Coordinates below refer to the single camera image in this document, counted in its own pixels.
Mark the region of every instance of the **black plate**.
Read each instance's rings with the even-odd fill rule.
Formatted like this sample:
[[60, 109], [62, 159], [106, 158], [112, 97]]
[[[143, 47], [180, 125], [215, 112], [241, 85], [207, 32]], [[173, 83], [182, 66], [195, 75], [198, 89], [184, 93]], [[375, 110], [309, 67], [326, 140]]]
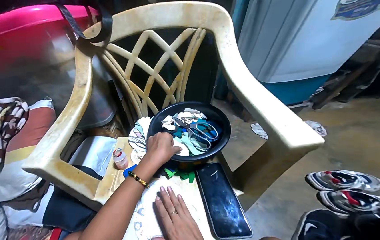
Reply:
[[171, 157], [172, 160], [180, 161], [180, 162], [196, 162], [209, 158], [213, 158], [215, 154], [227, 144], [230, 133], [231, 126], [230, 121], [225, 116], [225, 114], [219, 110], [218, 108], [203, 102], [178, 102], [176, 104], [169, 105], [158, 112], [152, 119], [152, 122], [149, 126], [148, 135], [153, 136], [158, 132], [168, 132], [166, 128], [162, 128], [161, 121], [165, 119], [166, 116], [173, 116], [176, 113], [183, 112], [184, 108], [193, 108], [200, 112], [203, 112], [205, 116], [208, 118], [208, 121], [215, 122], [220, 128], [222, 128], [222, 133], [219, 135], [219, 139], [212, 142], [211, 149], [207, 152], [197, 155], [197, 156], [179, 156], [174, 155]]

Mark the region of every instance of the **black strap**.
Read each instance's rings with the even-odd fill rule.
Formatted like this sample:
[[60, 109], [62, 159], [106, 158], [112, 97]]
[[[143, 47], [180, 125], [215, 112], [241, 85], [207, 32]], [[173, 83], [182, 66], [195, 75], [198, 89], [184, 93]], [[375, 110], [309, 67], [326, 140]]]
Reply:
[[90, 41], [91, 43], [99, 43], [101, 41], [106, 40], [110, 34], [112, 33], [113, 29], [113, 18], [112, 15], [105, 9], [99, 1], [97, 1], [98, 9], [100, 10], [102, 20], [101, 20], [101, 31], [98, 33], [97, 36], [93, 38], [86, 38], [85, 35], [83, 35], [82, 30], [80, 29], [79, 25], [77, 24], [76, 20], [73, 18], [73, 16], [70, 14], [68, 9], [61, 3], [54, 3], [61, 14], [64, 16], [64, 18], [68, 21], [73, 31], [81, 38], [86, 39]]

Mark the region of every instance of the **black phone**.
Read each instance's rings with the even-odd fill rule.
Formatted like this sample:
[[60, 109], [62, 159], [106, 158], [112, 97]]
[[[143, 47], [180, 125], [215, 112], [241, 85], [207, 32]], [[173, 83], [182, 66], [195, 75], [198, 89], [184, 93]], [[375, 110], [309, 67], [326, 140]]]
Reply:
[[219, 239], [252, 237], [252, 229], [245, 211], [221, 164], [204, 164], [196, 170], [196, 179], [214, 234]]

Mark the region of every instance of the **chair armrest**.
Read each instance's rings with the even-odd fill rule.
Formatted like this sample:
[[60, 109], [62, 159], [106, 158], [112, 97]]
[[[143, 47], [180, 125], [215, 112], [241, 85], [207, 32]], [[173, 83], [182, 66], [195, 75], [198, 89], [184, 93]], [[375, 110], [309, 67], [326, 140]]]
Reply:
[[75, 48], [76, 78], [70, 99], [54, 124], [23, 163], [22, 169], [54, 183], [88, 206], [101, 206], [99, 203], [91, 202], [100, 181], [59, 158], [82, 118], [91, 96], [92, 49], [95, 47], [84, 41], [79, 39]]
[[225, 77], [244, 107], [266, 131], [268, 141], [276, 141], [289, 151], [311, 151], [321, 146], [324, 139], [252, 76], [237, 48], [231, 18], [223, 21], [223, 30], [214, 34]]

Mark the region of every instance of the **plastic chair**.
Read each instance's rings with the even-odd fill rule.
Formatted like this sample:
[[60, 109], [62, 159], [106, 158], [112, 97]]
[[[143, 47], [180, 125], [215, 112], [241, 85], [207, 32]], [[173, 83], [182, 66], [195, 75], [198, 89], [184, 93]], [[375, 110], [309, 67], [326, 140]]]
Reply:
[[[93, 37], [99, 32], [100, 27], [100, 23], [97, 23], [84, 34]], [[174, 43], [168, 45], [155, 32], [156, 29], [164, 28], [187, 29]], [[116, 178], [120, 177], [120, 174], [114, 173], [115, 170], [109, 166], [106, 176], [99, 181], [59, 158], [89, 101], [92, 88], [92, 57], [95, 54], [101, 56], [125, 87], [138, 117], [143, 117], [147, 116], [148, 107], [154, 113], [158, 111], [149, 98], [154, 81], [166, 92], [163, 107], [170, 102], [184, 100], [187, 77], [205, 31], [212, 32], [215, 37], [219, 61], [233, 92], [269, 137], [268, 141], [234, 172], [226, 169], [237, 188], [244, 191], [246, 197], [241, 198], [241, 202], [244, 201], [243, 206], [249, 208], [283, 172], [305, 154], [323, 144], [324, 139], [252, 76], [240, 57], [230, 15], [224, 8], [213, 3], [185, 1], [140, 6], [113, 16], [113, 32], [109, 40], [91, 44], [79, 39], [75, 49], [76, 78], [70, 100], [29, 156], [23, 169], [54, 183], [89, 207], [99, 209], [118, 187], [117, 183], [120, 183], [120, 180]], [[142, 34], [132, 52], [111, 43], [138, 33]], [[174, 51], [190, 36], [192, 39], [182, 61]], [[138, 58], [138, 53], [147, 38], [155, 41], [165, 51], [154, 68]], [[119, 66], [110, 52], [129, 59], [125, 70]], [[171, 87], [168, 87], [158, 74], [168, 58], [172, 59], [180, 71]], [[135, 64], [150, 74], [144, 90], [129, 80]], [[125, 143], [126, 138], [119, 138], [118, 141]], [[219, 155], [217, 160], [224, 161], [224, 158]]]

